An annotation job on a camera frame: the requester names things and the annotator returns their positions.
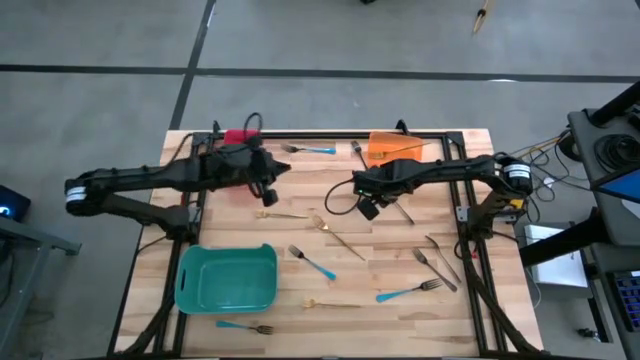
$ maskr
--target concrete floor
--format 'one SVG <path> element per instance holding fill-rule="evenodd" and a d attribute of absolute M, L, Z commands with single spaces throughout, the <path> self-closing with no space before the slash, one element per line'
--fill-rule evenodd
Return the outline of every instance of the concrete floor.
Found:
<path fill-rule="evenodd" d="M 186 67 L 206 0 L 5 0 L 0 64 Z M 497 0 L 470 36 L 482 1 L 219 0 L 200 67 L 405 70 L 541 75 L 637 75 L 640 12 L 631 0 Z M 46 359 L 103 355 L 140 227 L 112 216 L 74 218 L 63 182 L 97 167 L 157 162 L 182 75 L 0 73 L 2 183 L 33 200 L 28 222 L 84 244 L 52 258 L 34 308 L 55 318 L 23 329 L 17 350 Z M 489 128 L 496 150 L 555 136 L 566 114 L 597 107 L 624 83 L 196 77 L 181 129 L 216 119 L 238 127 L 253 111 L 272 129 Z M 571 164 L 580 174 L 579 164 Z M 553 171 L 560 172 L 557 164 Z M 581 220 L 589 193 L 556 187 L 543 221 Z M 149 194 L 134 194 L 147 199 Z M 554 354 L 623 358 L 599 344 L 586 300 L 546 296 L 536 309 Z"/>

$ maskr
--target orange object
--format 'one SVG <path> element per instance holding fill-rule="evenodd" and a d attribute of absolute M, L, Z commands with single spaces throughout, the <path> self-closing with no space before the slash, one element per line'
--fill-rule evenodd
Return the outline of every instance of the orange object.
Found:
<path fill-rule="evenodd" d="M 395 159 L 414 159 L 422 161 L 424 140 L 398 134 L 373 131 L 369 135 L 367 165 L 382 165 Z"/>

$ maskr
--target gold utensil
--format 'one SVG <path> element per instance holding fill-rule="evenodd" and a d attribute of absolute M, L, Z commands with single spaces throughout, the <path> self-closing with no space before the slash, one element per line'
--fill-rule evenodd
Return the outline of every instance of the gold utensil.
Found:
<path fill-rule="evenodd" d="M 367 261 L 365 258 L 362 257 L 362 255 L 358 254 L 358 252 L 351 247 L 351 245 L 347 244 L 344 240 L 342 240 L 338 235 L 336 235 L 336 233 L 334 233 L 333 231 L 331 231 L 331 229 L 329 229 L 329 225 L 327 225 L 327 223 L 324 222 L 324 220 L 322 220 L 322 218 L 318 215 L 313 215 L 311 217 L 311 219 L 313 220 L 313 223 L 316 225 L 316 227 L 326 233 L 329 233 L 331 235 L 333 235 L 333 237 L 340 241 L 340 243 L 342 245 L 344 245 L 347 249 L 349 249 L 352 253 L 356 254 L 360 259 L 362 259 L 362 261 Z"/>
<path fill-rule="evenodd" d="M 397 152 L 400 152 L 400 151 L 405 151 L 405 150 L 409 150 L 409 149 L 413 149 L 413 148 L 417 148 L 417 147 L 422 147 L 422 146 L 429 145 L 429 144 L 431 144 L 431 143 L 426 142 L 426 143 L 422 143 L 422 144 L 418 144 L 418 145 L 407 146 L 407 147 L 404 147 L 402 149 L 397 149 L 397 150 L 370 152 L 369 153 L 369 158 L 374 159 L 374 160 L 380 160 L 380 159 L 384 159 L 389 154 L 393 154 L 393 153 L 397 153 Z"/>
<path fill-rule="evenodd" d="M 309 218 L 307 215 L 274 213 L 266 210 L 256 210 L 255 216 L 258 219 L 264 219 L 268 217 L 285 218 L 285 219 L 308 219 Z"/>
<path fill-rule="evenodd" d="M 302 305 L 305 309 L 313 309 L 314 307 L 328 307 L 328 308 L 345 308 L 345 309 L 356 309 L 362 306 L 353 305 L 353 304 L 327 304 L 317 302 L 314 299 L 305 299 L 304 304 Z"/>

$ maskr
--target wooden table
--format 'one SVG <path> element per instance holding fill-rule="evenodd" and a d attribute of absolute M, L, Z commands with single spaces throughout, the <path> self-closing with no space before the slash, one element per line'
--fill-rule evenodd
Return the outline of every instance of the wooden table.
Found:
<path fill-rule="evenodd" d="M 459 130 L 466 140 L 469 157 L 492 154 L 488 130 Z M 161 163 L 173 155 L 184 131 L 170 131 L 165 140 Z M 274 305 L 264 313 L 231 316 L 189 316 L 184 337 L 183 356 L 204 357 L 392 357 L 477 355 L 473 320 L 467 287 L 460 284 L 456 293 L 442 286 L 429 292 L 416 292 L 379 304 L 381 292 L 417 286 L 435 278 L 411 254 L 412 247 L 426 248 L 424 235 L 435 238 L 449 263 L 464 281 L 462 262 L 453 254 L 458 240 L 448 184 L 429 184 L 413 195 L 400 197 L 399 203 L 416 221 L 410 226 L 394 207 L 381 210 L 374 221 L 367 221 L 358 211 L 346 216 L 332 216 L 324 209 L 323 199 L 329 188 L 362 169 L 352 154 L 349 140 L 293 141 L 287 143 L 333 147 L 336 155 L 297 153 L 280 149 L 284 140 L 266 140 L 265 147 L 277 160 L 290 163 L 293 169 L 280 176 L 273 188 L 280 201 L 273 211 L 316 212 L 345 241 L 352 244 L 367 261 L 362 261 L 341 246 L 329 234 L 314 228 L 311 220 L 256 219 L 260 200 L 246 187 L 209 193 L 203 213 L 200 243 L 204 247 L 258 247 L 272 245 L 278 254 L 279 284 Z M 363 150 L 367 142 L 360 140 Z M 182 154 L 188 155 L 188 146 Z M 441 144 L 423 148 L 423 161 L 443 158 Z M 474 184 L 478 200 L 489 188 Z M 356 197 L 352 186 L 338 188 L 330 206 L 345 209 Z M 161 189 L 153 192 L 151 202 L 160 206 L 178 204 L 180 194 Z M 512 234 L 505 225 L 496 230 Z M 140 246 L 163 233 L 157 227 L 144 230 Z M 294 244 L 337 274 L 329 281 L 309 264 L 293 257 L 287 246 Z M 157 310 L 165 282 L 171 249 L 170 241 L 153 245 L 138 256 L 120 324 L 116 350 L 129 346 L 148 324 Z M 525 273 L 518 248 L 508 239 L 494 237 L 488 242 L 498 301 L 527 340 L 542 348 L 540 333 L 529 297 Z M 425 255 L 445 276 L 446 267 L 432 249 Z M 303 308 L 305 299 L 321 302 L 359 304 L 356 309 Z M 495 349 L 491 322 L 486 308 L 483 318 L 490 348 Z M 174 309 L 167 333 L 167 347 L 173 341 Z M 274 326 L 272 336 L 253 332 L 216 328 L 216 320 L 243 324 Z"/>

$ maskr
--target black aluminum frame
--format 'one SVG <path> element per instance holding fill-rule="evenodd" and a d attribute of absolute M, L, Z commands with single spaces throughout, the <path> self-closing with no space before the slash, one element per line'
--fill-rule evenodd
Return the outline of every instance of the black aluminum frame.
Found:
<path fill-rule="evenodd" d="M 369 133 L 370 133 L 369 130 L 309 131 L 309 132 L 263 131 L 262 137 L 265 140 L 269 140 L 269 139 L 368 139 Z M 451 151 L 451 146 L 455 146 L 459 158 L 461 159 L 467 158 L 466 147 L 464 144 L 464 136 L 462 132 L 412 132 L 411 136 L 419 137 L 422 139 L 439 140 L 442 144 L 442 150 L 443 150 L 445 161 L 453 160 L 453 152 Z M 197 153 L 200 145 L 201 145 L 200 143 L 195 143 L 195 146 L 192 146 L 191 148 L 192 155 Z M 450 186 L 450 194 L 451 194 L 451 200 L 452 200 L 452 208 L 455 213 L 456 207 L 462 206 L 460 191 L 458 189 L 458 185 L 456 182 L 451 182 L 449 186 Z M 473 189 L 473 184 L 471 183 L 471 181 L 465 181 L 464 186 L 467 193 L 467 200 L 469 202 L 469 205 L 475 205 L 477 201 L 476 201 L 475 192 Z M 198 206 L 201 208 L 204 208 L 204 203 L 206 200 L 205 197 L 206 197 L 206 191 L 200 192 L 198 194 L 197 203 L 198 203 Z M 462 237 L 463 223 L 461 223 L 456 216 L 454 216 L 454 218 L 456 220 L 459 241 L 462 247 L 461 251 L 463 254 L 465 253 L 470 254 L 471 251 L 469 249 L 469 244 Z M 198 223 L 198 234 L 196 234 L 196 241 L 195 241 L 196 244 L 199 242 L 200 226 L 201 226 L 201 223 Z M 177 264 L 180 258 L 182 245 L 183 243 L 181 241 L 174 241 L 173 243 L 173 247 L 171 249 L 171 255 L 169 259 L 169 267 L 167 269 L 167 277 L 166 277 L 167 280 L 165 282 L 163 301 L 164 299 L 166 299 L 167 296 L 172 296 L 172 294 L 169 293 L 169 290 L 171 289 L 171 284 L 175 282 Z M 495 285 L 494 285 L 493 276 L 490 270 L 491 266 L 489 263 L 489 254 L 487 251 L 486 244 L 484 242 L 480 242 L 478 244 L 477 254 L 478 254 L 478 258 L 480 260 L 480 265 L 482 268 L 482 278 L 483 278 L 484 284 L 486 285 L 491 296 L 494 299 L 496 299 L 497 297 L 496 297 Z M 116 319 L 116 323 L 112 332 L 111 341 L 109 343 L 107 358 L 109 357 L 122 358 L 121 356 L 118 356 L 118 354 L 116 354 L 114 351 L 115 351 L 116 340 L 118 338 L 118 333 L 120 330 L 122 316 L 124 313 L 124 308 L 126 305 L 126 300 L 129 293 L 131 278 L 133 276 L 135 261 L 136 261 L 136 258 L 134 257 L 133 263 L 131 265 L 131 270 L 129 272 L 129 277 L 127 280 L 127 287 L 123 293 L 123 297 L 120 303 L 118 318 Z M 465 267 L 465 277 L 468 277 L 469 275 L 468 270 L 469 269 Z M 467 283 L 467 290 L 469 293 L 469 302 L 471 306 L 471 315 L 474 323 L 476 343 L 478 344 L 479 356 L 482 356 L 483 354 L 491 350 L 489 350 L 488 344 L 487 344 L 487 338 L 486 338 L 486 333 L 484 329 L 484 320 L 482 319 L 482 312 L 480 308 L 480 302 L 478 300 L 478 293 L 468 281 L 466 283 Z M 152 353 L 146 353 L 146 354 L 140 354 L 140 355 L 126 355 L 124 357 L 127 359 L 149 359 L 149 358 L 153 358 L 153 356 L 157 356 L 157 358 L 182 358 L 181 353 L 182 353 L 182 346 L 184 341 L 184 332 L 186 329 L 186 321 L 187 321 L 187 315 L 182 312 L 179 312 L 178 321 L 176 322 L 176 330 L 175 330 L 176 335 L 174 337 L 173 346 L 171 350 L 165 351 L 163 349 L 163 345 L 165 342 L 166 325 L 167 325 L 167 319 L 165 319 L 160 332 L 155 337 Z M 493 330 L 495 334 L 497 351 L 499 353 L 506 353 L 507 346 L 506 346 L 504 331 L 500 328 L 493 314 L 491 314 L 491 321 L 492 321 Z"/>

